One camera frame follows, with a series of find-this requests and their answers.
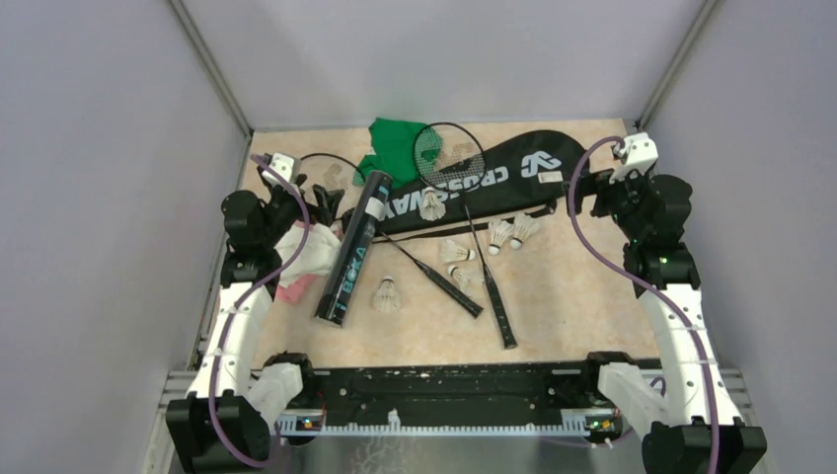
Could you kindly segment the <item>black shuttlecock tube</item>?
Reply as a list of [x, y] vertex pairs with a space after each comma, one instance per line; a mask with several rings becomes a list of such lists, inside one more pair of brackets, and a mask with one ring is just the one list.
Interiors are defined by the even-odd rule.
[[321, 322], [343, 326], [364, 260], [384, 220], [392, 184], [392, 177], [382, 171], [372, 171], [365, 179], [315, 310], [315, 318]]

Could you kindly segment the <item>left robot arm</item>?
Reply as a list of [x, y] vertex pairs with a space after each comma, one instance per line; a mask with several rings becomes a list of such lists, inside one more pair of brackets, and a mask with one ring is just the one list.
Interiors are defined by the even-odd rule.
[[187, 473], [247, 473], [267, 467], [271, 441], [287, 409], [325, 418], [326, 398], [302, 353], [270, 357], [258, 375], [251, 362], [281, 278], [306, 263], [317, 232], [314, 206], [294, 185], [268, 200], [237, 191], [221, 204], [227, 235], [220, 304], [207, 351], [184, 396], [169, 402], [165, 421]]

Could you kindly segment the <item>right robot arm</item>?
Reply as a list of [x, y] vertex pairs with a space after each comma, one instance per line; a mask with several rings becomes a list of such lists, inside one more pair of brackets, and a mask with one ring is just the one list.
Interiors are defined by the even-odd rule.
[[683, 241], [692, 193], [680, 178], [636, 171], [622, 179], [612, 170], [583, 173], [571, 185], [572, 219], [593, 197], [592, 216], [611, 218], [628, 239], [621, 264], [592, 254], [633, 284], [662, 369], [651, 383], [630, 362], [607, 362], [580, 378], [578, 392], [592, 407], [618, 408], [641, 439], [647, 473], [750, 473], [767, 439], [744, 421], [712, 349], [701, 279]]

